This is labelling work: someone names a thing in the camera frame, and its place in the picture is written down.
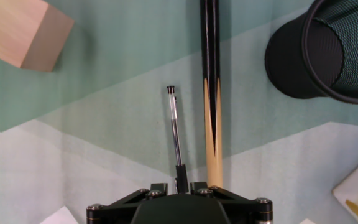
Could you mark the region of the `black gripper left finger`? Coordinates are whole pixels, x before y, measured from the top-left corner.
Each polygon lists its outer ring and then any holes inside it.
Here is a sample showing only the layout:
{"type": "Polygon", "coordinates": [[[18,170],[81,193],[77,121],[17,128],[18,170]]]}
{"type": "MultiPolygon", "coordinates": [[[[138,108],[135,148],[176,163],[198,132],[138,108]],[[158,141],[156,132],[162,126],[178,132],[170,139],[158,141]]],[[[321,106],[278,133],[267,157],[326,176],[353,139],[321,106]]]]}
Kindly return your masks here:
{"type": "Polygon", "coordinates": [[[151,199],[167,196],[168,184],[151,184],[149,189],[139,189],[110,204],[92,204],[86,209],[87,224],[130,224],[137,209],[151,199]]]}

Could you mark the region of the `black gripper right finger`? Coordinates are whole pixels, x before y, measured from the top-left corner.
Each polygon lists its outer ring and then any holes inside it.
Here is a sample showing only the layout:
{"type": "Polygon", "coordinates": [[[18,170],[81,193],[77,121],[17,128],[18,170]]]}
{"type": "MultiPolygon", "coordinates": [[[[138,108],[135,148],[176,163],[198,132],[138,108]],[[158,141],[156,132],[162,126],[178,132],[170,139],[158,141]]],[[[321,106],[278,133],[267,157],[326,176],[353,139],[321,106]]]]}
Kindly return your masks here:
{"type": "Polygon", "coordinates": [[[273,223],[273,202],[268,198],[250,200],[216,185],[208,187],[206,182],[191,182],[190,193],[217,202],[219,208],[213,214],[224,215],[229,223],[273,223]]]}

